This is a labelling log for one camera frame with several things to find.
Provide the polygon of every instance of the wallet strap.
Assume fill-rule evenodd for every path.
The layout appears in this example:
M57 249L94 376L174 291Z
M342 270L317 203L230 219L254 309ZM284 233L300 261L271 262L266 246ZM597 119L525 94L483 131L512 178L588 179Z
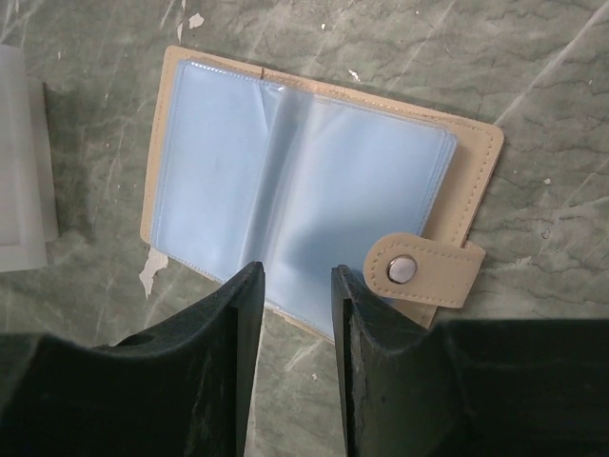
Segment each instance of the wallet strap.
M470 242L457 248L410 233L393 233L368 252L363 276L382 297L461 308L484 255L484 249Z

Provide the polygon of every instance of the silver button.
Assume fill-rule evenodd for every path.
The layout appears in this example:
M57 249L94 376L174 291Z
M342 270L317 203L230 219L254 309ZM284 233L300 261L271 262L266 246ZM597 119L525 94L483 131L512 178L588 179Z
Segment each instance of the silver button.
M408 255L396 257L389 263L387 276L396 284L405 284L410 281L417 272L417 262Z

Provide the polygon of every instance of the white plastic container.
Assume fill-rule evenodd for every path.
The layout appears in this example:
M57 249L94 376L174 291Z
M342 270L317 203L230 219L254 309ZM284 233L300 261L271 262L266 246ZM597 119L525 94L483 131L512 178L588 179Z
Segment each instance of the white plastic container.
M42 83L28 80L21 50L0 46L0 271L44 267L56 236Z

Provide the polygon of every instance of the wallet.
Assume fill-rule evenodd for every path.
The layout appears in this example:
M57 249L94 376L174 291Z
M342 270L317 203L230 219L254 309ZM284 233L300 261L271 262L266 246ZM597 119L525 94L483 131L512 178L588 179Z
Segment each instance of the wallet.
M501 142L476 121L170 47L142 238L219 282L262 261L267 304L330 339L339 264L429 326L480 268L465 236ZM402 283L397 258L415 266Z

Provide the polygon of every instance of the beige leather trim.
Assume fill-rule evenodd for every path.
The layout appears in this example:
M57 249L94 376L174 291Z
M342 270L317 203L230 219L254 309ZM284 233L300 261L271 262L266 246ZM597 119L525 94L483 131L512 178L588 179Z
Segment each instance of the beige leather trim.
M497 163L503 134L495 126L465 119L460 116L434 111L398 102L376 95L334 86L319 81L281 73L275 70L236 62L205 54L196 50L169 47L165 55L161 85L157 99L150 150L148 153L146 190L142 212L141 235L150 242L150 225L154 211L154 199L165 138L167 114L173 86L175 68L181 60L191 59L227 70L235 70L257 78L276 81L296 89L346 100L352 103L382 109L408 118L421 119L447 126L459 137L459 146L451 163L440 193L423 233L424 238L460 248L474 219L482 195ZM395 308L419 323L429 327L436 306L423 305L408 300L397 301Z
M379 240L366 256L363 277L378 295L426 305L461 308L469 293L484 250L466 243L464 248L425 240L410 233L392 233ZM389 264L401 255L413 258L417 271L410 281L396 284L387 274Z

